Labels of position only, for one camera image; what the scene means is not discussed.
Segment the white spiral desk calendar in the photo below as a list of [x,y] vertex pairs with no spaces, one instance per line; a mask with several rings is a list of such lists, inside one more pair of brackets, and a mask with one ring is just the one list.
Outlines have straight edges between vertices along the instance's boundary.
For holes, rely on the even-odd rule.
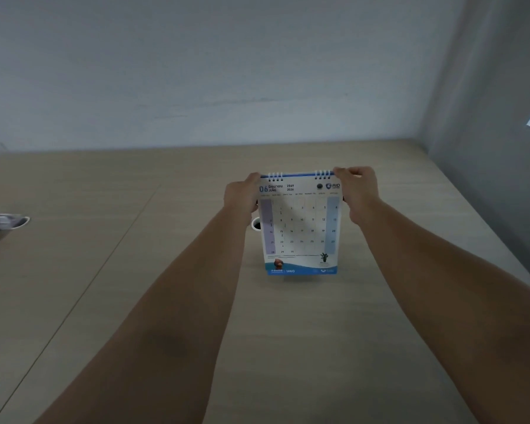
[[257,204],[267,274],[336,275],[343,202],[332,170],[261,175]]

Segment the person's right hand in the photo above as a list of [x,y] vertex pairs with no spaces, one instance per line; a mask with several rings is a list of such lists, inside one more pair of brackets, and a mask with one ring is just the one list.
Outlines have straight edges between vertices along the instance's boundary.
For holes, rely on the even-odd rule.
[[361,226],[381,199],[374,169],[370,166],[356,167],[363,167],[362,177],[357,180],[340,181],[340,183],[342,196],[349,207],[350,219],[356,225]]

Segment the person's left hand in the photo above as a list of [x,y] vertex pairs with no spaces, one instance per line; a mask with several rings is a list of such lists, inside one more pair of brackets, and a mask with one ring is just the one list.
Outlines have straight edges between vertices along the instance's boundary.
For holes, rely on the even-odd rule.
[[254,213],[258,209],[259,186],[246,185],[246,179],[229,183],[224,193],[224,207]]

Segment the person's right forearm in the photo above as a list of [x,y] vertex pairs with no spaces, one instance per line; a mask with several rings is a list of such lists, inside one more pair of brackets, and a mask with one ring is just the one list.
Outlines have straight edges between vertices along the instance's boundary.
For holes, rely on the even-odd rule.
[[481,424],[530,424],[530,286],[379,198],[346,196],[404,314]]

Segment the person's left forearm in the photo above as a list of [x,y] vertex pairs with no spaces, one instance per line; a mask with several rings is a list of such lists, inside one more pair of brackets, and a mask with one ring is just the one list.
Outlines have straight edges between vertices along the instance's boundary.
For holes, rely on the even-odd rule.
[[202,424],[255,209],[224,206],[34,424]]

